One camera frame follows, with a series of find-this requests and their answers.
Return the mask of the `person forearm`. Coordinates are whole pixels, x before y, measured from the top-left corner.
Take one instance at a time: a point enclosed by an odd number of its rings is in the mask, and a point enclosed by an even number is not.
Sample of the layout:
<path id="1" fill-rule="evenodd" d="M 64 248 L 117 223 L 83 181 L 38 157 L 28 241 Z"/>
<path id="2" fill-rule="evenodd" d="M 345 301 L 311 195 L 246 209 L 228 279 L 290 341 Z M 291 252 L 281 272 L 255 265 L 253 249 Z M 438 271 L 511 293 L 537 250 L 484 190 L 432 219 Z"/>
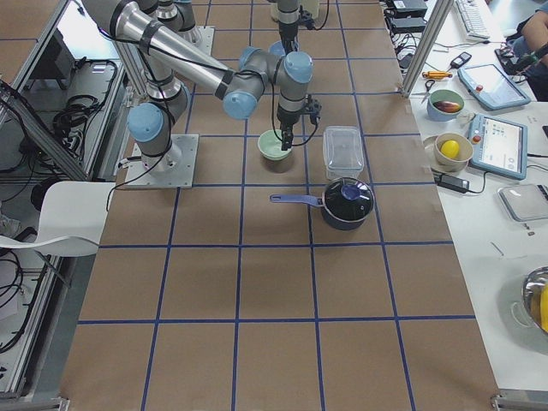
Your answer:
<path id="1" fill-rule="evenodd" d="M 539 7 L 521 30 L 523 52 L 537 51 L 547 44 L 547 4 Z"/>

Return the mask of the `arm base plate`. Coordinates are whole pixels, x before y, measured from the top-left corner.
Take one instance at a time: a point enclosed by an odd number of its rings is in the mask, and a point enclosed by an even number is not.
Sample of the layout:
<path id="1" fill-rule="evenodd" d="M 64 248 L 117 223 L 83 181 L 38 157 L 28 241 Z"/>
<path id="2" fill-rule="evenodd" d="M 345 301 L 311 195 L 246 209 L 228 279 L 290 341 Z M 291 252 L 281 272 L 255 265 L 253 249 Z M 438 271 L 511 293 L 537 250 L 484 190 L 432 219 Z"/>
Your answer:
<path id="1" fill-rule="evenodd" d="M 186 39 L 202 52 L 211 55 L 215 29 L 213 26 L 195 26 L 186 34 Z"/>
<path id="2" fill-rule="evenodd" d="M 151 171 L 157 159 L 144 156 L 127 167 L 125 182 L 137 188 L 191 188 L 199 146 L 197 134 L 172 134 L 170 150 Z M 134 143 L 133 156 L 141 157 L 141 150 Z"/>

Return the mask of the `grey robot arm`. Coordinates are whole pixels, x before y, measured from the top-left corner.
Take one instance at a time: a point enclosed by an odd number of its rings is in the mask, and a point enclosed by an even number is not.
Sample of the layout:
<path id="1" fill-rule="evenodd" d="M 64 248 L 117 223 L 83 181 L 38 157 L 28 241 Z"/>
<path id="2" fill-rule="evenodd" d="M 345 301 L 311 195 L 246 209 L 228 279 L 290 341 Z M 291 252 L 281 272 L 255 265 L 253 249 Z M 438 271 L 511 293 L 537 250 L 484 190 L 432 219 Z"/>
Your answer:
<path id="1" fill-rule="evenodd" d="M 278 106 L 272 116 L 280 122 L 278 139 L 284 152 L 293 146 L 293 127 L 302 116 L 310 116 L 314 125 L 319 121 L 321 104 L 307 93 L 313 60 L 306 52 L 294 49 L 300 16 L 296 1 L 277 3 L 285 55 L 278 57 L 248 47 L 236 71 L 147 16 L 135 1 L 85 1 L 84 6 L 107 36 L 138 45 L 165 67 L 214 92 L 223 101 L 226 114 L 236 120 L 247 120 L 253 114 L 268 86 L 278 87 Z"/>
<path id="2" fill-rule="evenodd" d="M 277 5 L 277 22 L 283 54 L 298 51 L 300 4 L 298 1 L 273 1 Z M 187 42 L 200 47 L 201 31 L 196 20 L 191 1 L 157 1 L 152 15 L 160 22 L 178 32 Z"/>

